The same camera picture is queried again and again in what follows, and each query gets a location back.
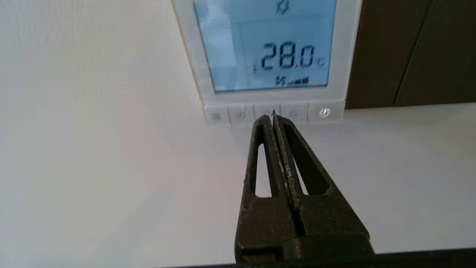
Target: dark wooden cabinet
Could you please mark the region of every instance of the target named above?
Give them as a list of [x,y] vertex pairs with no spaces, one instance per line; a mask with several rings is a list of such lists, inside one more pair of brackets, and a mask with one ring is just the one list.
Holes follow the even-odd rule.
[[364,0],[346,108],[476,102],[476,0]]

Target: blue backlit display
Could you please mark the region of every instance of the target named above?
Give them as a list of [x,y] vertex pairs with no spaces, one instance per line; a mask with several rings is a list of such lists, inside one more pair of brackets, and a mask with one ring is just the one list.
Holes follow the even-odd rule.
[[195,0],[215,92],[327,86],[336,0]]

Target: white wall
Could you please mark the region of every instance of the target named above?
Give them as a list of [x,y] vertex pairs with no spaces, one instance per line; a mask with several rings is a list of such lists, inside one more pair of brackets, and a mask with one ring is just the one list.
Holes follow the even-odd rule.
[[233,141],[170,1],[0,0],[0,266],[233,261]]
[[[300,129],[376,252],[474,247],[475,113]],[[0,267],[233,262],[249,135],[206,125],[170,1],[0,0]]]

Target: button row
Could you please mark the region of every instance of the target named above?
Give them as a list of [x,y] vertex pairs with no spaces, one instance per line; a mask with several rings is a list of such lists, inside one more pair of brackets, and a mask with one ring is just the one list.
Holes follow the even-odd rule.
[[262,115],[271,116],[273,111],[293,122],[341,119],[344,101],[337,102],[299,102],[299,103],[257,103],[243,105],[206,105],[205,115],[209,124],[253,123]]

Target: digital thermostat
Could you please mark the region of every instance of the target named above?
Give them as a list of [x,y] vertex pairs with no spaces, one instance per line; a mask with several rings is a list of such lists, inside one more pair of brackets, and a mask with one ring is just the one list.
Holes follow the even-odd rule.
[[342,118],[360,0],[174,0],[211,124]]

